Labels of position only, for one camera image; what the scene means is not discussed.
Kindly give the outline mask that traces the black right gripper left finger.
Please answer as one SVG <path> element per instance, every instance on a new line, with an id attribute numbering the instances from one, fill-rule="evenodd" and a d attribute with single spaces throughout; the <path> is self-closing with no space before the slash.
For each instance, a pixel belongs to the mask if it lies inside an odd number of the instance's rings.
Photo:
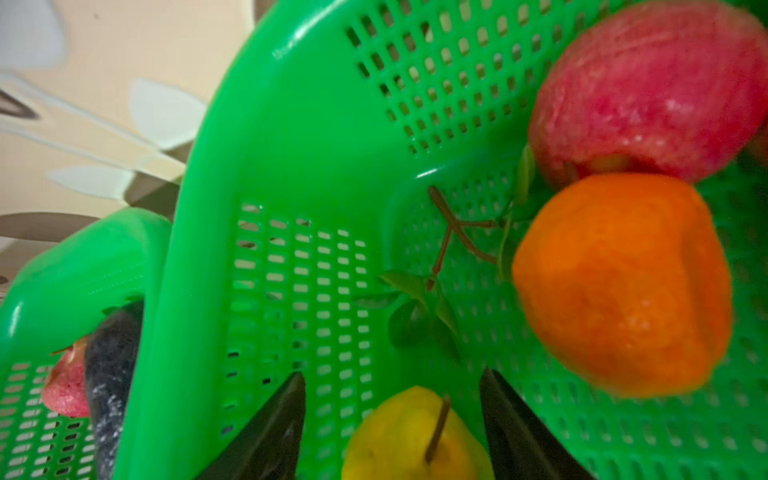
<path id="1" fill-rule="evenodd" d="M 293 479 L 306 414 L 306 381 L 292 373 L 200 479 Z"/>

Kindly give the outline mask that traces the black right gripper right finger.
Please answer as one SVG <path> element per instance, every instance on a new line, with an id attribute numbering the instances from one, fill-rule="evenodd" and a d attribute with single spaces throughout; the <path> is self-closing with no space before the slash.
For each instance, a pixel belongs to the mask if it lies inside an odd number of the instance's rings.
<path id="1" fill-rule="evenodd" d="M 497 479 L 593 479 L 500 372 L 485 369 L 479 391 Z"/>

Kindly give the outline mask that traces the yellow lemon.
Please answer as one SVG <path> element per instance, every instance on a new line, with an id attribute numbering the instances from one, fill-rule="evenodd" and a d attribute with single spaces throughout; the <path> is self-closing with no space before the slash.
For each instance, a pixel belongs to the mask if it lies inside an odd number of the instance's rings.
<path id="1" fill-rule="evenodd" d="M 443 399 L 414 386 L 382 402 L 355 430 L 343 479 L 492 479 L 488 453 L 455 410 L 447 415 L 434 458 L 426 451 Z"/>

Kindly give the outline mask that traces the green leafy twig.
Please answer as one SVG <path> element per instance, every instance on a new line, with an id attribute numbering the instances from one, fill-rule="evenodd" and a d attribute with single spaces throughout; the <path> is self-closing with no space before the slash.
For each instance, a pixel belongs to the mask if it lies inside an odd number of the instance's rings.
<path id="1" fill-rule="evenodd" d="M 449 358 L 461 359 L 458 320 L 446 293 L 439 282 L 448 247 L 457 239 L 464 249 L 478 260 L 495 266 L 499 277 L 512 281 L 512 260 L 522 241 L 522 224 L 533 219 L 540 207 L 531 190 L 536 176 L 536 160 L 532 147 L 523 148 L 514 175 L 511 198 L 494 220 L 462 220 L 448 204 L 445 195 L 435 186 L 427 189 L 430 200 L 446 223 L 437 258 L 429 273 L 417 275 L 403 270 L 388 270 L 376 276 L 376 281 L 387 289 L 375 293 L 361 293 L 353 298 L 365 309 L 393 311 L 387 323 L 390 344 L 407 349 L 433 343 Z M 467 234 L 468 228 L 499 230 L 502 232 L 494 254 L 481 250 Z"/>

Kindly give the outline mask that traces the dark purple eggplant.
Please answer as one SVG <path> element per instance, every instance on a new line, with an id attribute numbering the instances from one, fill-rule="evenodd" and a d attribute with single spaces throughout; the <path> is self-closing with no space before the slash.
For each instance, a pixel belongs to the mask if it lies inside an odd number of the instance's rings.
<path id="1" fill-rule="evenodd" d="M 111 313 L 85 350 L 85 392 L 99 479 L 111 479 L 123 433 L 144 317 L 142 300 Z"/>

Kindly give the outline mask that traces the orange fruit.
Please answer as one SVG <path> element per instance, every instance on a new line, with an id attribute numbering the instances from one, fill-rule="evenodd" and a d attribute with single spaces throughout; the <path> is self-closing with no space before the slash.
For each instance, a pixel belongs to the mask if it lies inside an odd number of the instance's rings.
<path id="1" fill-rule="evenodd" d="M 728 349 L 724 248 L 702 196 L 680 180 L 616 173 L 576 182 L 539 211 L 510 271 L 541 343 L 614 395 L 696 390 Z"/>

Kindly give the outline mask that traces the red apple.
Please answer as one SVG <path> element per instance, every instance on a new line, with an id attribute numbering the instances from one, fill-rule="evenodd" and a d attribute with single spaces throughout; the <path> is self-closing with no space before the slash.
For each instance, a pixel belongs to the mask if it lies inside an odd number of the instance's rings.
<path id="1" fill-rule="evenodd" d="M 647 1 L 576 38 L 542 83 L 528 142 L 556 186 L 629 170 L 696 182 L 767 119 L 767 30 L 720 1 Z"/>
<path id="2" fill-rule="evenodd" d="M 43 404 L 59 415 L 89 416 L 85 387 L 85 351 L 89 339 L 86 335 L 65 349 L 44 382 Z"/>

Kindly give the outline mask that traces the right green plastic basket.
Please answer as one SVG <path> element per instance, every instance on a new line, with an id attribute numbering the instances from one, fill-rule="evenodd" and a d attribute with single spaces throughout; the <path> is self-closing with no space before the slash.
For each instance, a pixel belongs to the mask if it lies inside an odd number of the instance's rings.
<path id="1" fill-rule="evenodd" d="M 699 185 L 733 278 L 734 333 L 699 391 L 619 400 L 540 344 L 513 287 L 450 245 L 440 277 L 460 356 L 394 348 L 380 273 L 426 274 L 446 229 L 514 187 L 537 90 L 619 1 L 281 1 L 198 133 L 126 422 L 119 479 L 191 479 L 293 372 L 307 382 L 297 475 L 335 479 L 350 436 L 414 385 L 485 436 L 499 371 L 602 479 L 767 475 L 767 172 L 748 157 Z"/>

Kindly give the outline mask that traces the green plastic basket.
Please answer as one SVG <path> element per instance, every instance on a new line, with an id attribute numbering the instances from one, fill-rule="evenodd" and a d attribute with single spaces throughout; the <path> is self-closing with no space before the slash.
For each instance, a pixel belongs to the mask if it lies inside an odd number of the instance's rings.
<path id="1" fill-rule="evenodd" d="M 734 333 L 699 391 L 619 400 L 540 344 L 513 287 L 450 245 L 440 277 L 460 356 L 394 348 L 380 273 L 426 274 L 446 229 L 514 187 L 537 90 L 619 1 L 281 1 L 198 133 L 126 422 L 119 479 L 191 479 L 293 372 L 307 382 L 297 475 L 335 479 L 350 436 L 414 385 L 485 436 L 499 371 L 602 479 L 767 475 L 767 172 L 748 157 L 699 185 L 733 278 Z"/>
<path id="2" fill-rule="evenodd" d="M 41 391 L 61 349 L 109 311 L 143 300 L 140 351 L 114 475 L 172 475 L 169 335 L 157 314 L 171 224 L 136 208 L 99 220 L 29 262 L 1 306 L 1 475 L 80 479 L 96 474 L 86 420 L 45 411 Z"/>

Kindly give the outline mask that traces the left green plastic basket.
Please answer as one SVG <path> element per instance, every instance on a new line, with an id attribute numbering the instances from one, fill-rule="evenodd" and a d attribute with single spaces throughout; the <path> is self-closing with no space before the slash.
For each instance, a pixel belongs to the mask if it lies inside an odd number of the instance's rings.
<path id="1" fill-rule="evenodd" d="M 45 411 L 41 391 L 61 349 L 109 311 L 143 300 L 140 351 L 114 475 L 172 475 L 169 335 L 157 314 L 171 224 L 136 208 L 99 220 L 29 262 L 1 306 L 1 475 L 80 479 L 96 474 L 86 420 Z"/>

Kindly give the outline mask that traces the red apple back left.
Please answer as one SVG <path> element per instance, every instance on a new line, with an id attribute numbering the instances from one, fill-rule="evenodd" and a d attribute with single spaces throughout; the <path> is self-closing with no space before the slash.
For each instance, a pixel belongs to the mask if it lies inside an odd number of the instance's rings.
<path id="1" fill-rule="evenodd" d="M 528 142 L 556 186 L 629 170 L 696 182 L 767 119 L 767 30 L 720 1 L 647 1 L 576 38 L 542 83 Z"/>

